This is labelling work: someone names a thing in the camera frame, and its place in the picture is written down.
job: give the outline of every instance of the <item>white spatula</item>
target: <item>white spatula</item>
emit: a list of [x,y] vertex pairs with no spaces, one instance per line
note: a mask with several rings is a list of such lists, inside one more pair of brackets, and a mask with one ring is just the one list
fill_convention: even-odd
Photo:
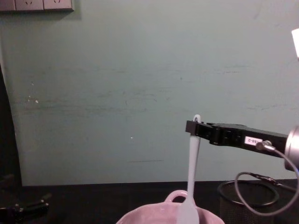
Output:
[[[193,121],[201,122],[199,115],[195,115]],[[189,172],[188,172],[188,196],[178,208],[177,224],[199,224],[199,216],[194,202],[194,179],[199,152],[200,138],[190,136]]]

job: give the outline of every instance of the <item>bowl handle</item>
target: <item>bowl handle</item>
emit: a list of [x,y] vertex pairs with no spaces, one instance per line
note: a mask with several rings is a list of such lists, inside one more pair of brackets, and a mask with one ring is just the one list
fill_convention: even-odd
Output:
[[184,197],[187,198],[187,191],[185,190],[175,190],[172,193],[170,193],[167,198],[165,199],[165,202],[172,202],[176,197]]

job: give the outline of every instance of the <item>green wall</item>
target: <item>green wall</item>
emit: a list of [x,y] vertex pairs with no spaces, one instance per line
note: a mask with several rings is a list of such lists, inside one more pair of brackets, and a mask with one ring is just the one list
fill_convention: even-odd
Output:
[[[184,181],[185,122],[299,123],[297,1],[82,0],[0,16],[24,185]],[[203,140],[197,180],[293,177]]]

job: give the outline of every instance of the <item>spatula blade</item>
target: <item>spatula blade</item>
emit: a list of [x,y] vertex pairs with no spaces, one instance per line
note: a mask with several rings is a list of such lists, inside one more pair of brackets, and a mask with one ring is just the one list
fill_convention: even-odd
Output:
[[178,207],[177,224],[199,224],[199,215],[195,205],[185,200]]

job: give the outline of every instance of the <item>gray cable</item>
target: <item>gray cable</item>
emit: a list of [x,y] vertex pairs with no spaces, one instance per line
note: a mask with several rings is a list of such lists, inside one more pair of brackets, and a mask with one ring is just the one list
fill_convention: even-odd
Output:
[[253,212],[254,214],[256,214],[258,216],[264,216],[264,217],[275,216],[275,215],[280,214],[281,212],[284,212],[285,210],[287,210],[288,208],[290,208],[295,203],[295,201],[297,200],[297,198],[299,197],[299,171],[298,171],[298,169],[296,168],[296,166],[294,165],[294,163],[289,158],[287,158],[283,153],[281,153],[280,151],[278,151],[276,149],[272,149],[271,151],[277,153],[282,158],[284,158],[289,163],[289,165],[293,168],[293,170],[294,170],[294,172],[296,174],[296,177],[297,177],[297,190],[296,190],[296,193],[294,194],[294,197],[291,199],[291,201],[286,206],[278,209],[277,211],[269,212],[269,213],[261,213],[261,212],[258,212],[256,210],[254,210],[244,200],[244,198],[242,197],[242,195],[240,193],[239,186],[238,186],[238,179],[239,179],[239,177],[241,175],[246,175],[248,173],[247,172],[241,172],[241,173],[238,173],[238,175],[235,177],[235,190],[236,190],[237,195],[240,198],[240,200],[243,202],[243,204],[246,206],[246,208],[249,209],[251,212]]

